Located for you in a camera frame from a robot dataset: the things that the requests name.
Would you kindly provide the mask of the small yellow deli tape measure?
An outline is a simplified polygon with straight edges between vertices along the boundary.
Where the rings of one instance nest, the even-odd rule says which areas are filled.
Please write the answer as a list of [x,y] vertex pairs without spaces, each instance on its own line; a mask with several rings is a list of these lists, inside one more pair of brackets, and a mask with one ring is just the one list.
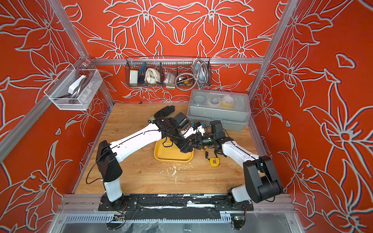
[[218,167],[220,165],[220,159],[219,158],[210,158],[209,159],[210,165],[212,167]]

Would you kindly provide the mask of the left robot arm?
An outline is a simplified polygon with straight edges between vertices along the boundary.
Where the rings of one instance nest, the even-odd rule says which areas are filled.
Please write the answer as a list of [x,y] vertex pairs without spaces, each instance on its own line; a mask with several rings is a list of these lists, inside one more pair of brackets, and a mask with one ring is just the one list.
[[123,196],[120,187],[122,175],[120,163],[129,155],[166,137],[178,147],[180,152],[191,152],[193,147],[190,139],[197,132],[199,129],[189,126],[189,120],[183,113],[179,113],[174,118],[158,117],[145,128],[121,140],[111,143],[102,141],[99,144],[96,165],[101,173],[108,201],[114,203]]

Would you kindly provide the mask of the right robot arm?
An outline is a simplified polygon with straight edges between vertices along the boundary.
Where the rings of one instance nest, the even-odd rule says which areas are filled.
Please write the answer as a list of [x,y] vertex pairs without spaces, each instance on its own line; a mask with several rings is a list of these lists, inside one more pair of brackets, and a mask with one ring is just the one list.
[[233,202],[273,202],[276,196],[283,193],[282,183],[270,157],[244,149],[228,135],[218,120],[212,121],[209,128],[210,132],[206,132],[203,126],[197,128],[193,146],[196,149],[213,148],[215,154],[229,157],[242,167],[244,184],[228,191]]

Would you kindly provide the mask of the grey plastic storage box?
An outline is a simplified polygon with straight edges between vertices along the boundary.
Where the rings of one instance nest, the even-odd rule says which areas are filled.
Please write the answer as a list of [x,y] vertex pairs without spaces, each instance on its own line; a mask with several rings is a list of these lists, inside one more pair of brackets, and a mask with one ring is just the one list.
[[191,92],[187,118],[209,125],[221,121],[225,130],[242,131],[248,124],[251,108],[247,94],[194,89]]

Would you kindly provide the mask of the yellow plastic tray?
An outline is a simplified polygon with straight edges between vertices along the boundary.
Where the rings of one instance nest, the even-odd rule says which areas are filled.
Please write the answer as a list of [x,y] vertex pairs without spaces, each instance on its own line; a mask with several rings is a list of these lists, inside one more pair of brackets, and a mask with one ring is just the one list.
[[157,141],[154,149],[154,157],[160,162],[189,162],[194,152],[182,153],[179,148],[168,138]]

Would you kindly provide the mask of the white cloth in basket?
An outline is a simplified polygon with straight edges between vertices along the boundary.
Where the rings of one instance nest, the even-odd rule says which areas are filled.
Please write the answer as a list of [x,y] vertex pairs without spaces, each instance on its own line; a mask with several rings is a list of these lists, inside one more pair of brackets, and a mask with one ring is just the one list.
[[161,83],[160,72],[152,68],[147,69],[145,72],[145,83],[146,84]]

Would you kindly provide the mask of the white mesh wall basket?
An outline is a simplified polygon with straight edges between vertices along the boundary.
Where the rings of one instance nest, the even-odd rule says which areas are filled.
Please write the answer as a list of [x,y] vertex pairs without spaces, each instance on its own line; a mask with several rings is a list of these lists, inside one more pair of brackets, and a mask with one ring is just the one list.
[[96,69],[66,69],[61,78],[54,79],[44,94],[63,111],[85,111],[91,105],[103,82]]

